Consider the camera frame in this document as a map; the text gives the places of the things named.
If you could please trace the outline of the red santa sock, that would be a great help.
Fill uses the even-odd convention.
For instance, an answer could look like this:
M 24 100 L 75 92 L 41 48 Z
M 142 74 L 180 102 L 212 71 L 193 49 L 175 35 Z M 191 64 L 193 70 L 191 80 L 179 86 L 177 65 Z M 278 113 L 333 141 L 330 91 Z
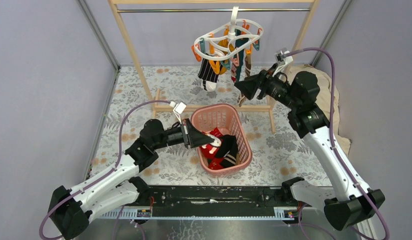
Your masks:
M 211 170 L 221 170 L 223 166 L 221 162 L 223 157 L 217 157 L 217 152 L 219 151 L 222 141 L 218 137 L 206 133 L 206 135 L 213 139 L 213 142 L 202 145 L 200 147 L 202 155 L 207 159 L 208 168 Z

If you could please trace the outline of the red snowflake sock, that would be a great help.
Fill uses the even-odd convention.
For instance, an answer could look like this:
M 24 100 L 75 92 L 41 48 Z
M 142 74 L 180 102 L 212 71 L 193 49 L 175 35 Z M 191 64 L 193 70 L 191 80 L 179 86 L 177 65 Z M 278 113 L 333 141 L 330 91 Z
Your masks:
M 214 128 L 213 130 L 208 132 L 209 135 L 214 136 L 215 138 L 219 139 L 220 141 L 223 140 L 224 134 L 219 130 L 219 128 Z

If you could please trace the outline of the white clip sock hanger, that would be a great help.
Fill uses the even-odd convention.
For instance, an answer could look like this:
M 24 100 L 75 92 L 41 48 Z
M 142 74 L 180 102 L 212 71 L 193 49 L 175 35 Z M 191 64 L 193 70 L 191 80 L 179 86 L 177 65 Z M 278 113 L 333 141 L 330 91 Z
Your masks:
M 241 9 L 238 6 L 233 7 L 231 18 L 228 23 L 194 40 L 193 45 L 198 44 L 201 48 L 201 50 L 196 50 L 196 52 L 202 59 L 223 62 L 233 58 L 241 50 L 251 52 L 252 49 L 257 49 L 257 47 L 260 46 L 260 40 L 264 34 L 263 27 L 253 20 L 238 18 L 238 13 L 240 11 Z M 240 30 L 241 35 L 236 36 L 235 30 Z M 240 38 L 249 38 L 249 41 L 243 46 L 236 48 L 235 41 Z M 224 47 L 218 45 L 223 39 L 228 39 L 228 45 L 233 46 L 233 50 L 227 50 L 227 55 L 223 55 L 217 51 L 217 49 L 225 50 Z

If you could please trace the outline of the brown white striped sock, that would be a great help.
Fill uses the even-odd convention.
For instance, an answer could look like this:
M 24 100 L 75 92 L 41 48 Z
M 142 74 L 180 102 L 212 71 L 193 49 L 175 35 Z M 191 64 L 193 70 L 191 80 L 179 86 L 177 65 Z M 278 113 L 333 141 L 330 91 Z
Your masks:
M 244 66 L 245 66 L 245 77 L 249 77 L 251 75 L 251 54 L 246 54 L 244 59 Z M 241 92 L 238 98 L 238 105 L 241 107 L 242 104 L 245 102 L 246 97 Z

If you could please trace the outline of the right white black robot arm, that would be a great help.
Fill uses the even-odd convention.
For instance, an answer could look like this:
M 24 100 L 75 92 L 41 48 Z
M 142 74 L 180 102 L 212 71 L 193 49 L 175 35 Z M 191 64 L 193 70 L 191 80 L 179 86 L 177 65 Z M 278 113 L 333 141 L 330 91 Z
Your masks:
M 330 123 L 316 104 L 320 88 L 315 74 L 298 72 L 292 83 L 283 82 L 273 70 L 262 70 L 234 85 L 251 100 L 257 90 L 258 99 L 270 96 L 290 108 L 287 117 L 293 130 L 312 150 L 331 184 L 332 191 L 309 184 L 301 177 L 283 182 L 281 201 L 287 206 L 304 202 L 324 212 L 328 222 L 338 231 L 374 216 L 372 206 L 385 201 L 381 190 L 372 190 L 352 167 L 330 131 Z

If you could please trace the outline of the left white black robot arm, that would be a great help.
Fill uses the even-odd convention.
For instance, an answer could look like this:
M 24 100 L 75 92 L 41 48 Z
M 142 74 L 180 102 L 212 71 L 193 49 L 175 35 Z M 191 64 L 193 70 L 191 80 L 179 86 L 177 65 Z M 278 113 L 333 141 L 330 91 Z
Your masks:
M 150 119 L 116 163 L 69 189 L 63 185 L 55 189 L 47 216 L 61 236 L 71 240 L 104 213 L 131 203 L 141 206 L 148 201 L 149 187 L 139 173 L 158 159 L 157 149 L 179 144 L 192 149 L 214 141 L 212 135 L 197 130 L 189 119 L 169 129 L 164 129 L 160 120 Z

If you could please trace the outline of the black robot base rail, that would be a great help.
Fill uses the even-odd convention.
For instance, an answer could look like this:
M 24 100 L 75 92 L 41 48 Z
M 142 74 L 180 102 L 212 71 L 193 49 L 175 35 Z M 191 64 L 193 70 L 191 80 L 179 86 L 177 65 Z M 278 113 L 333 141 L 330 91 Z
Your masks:
M 280 187 L 153 185 L 125 209 L 145 210 L 140 219 L 292 220 L 298 207 Z

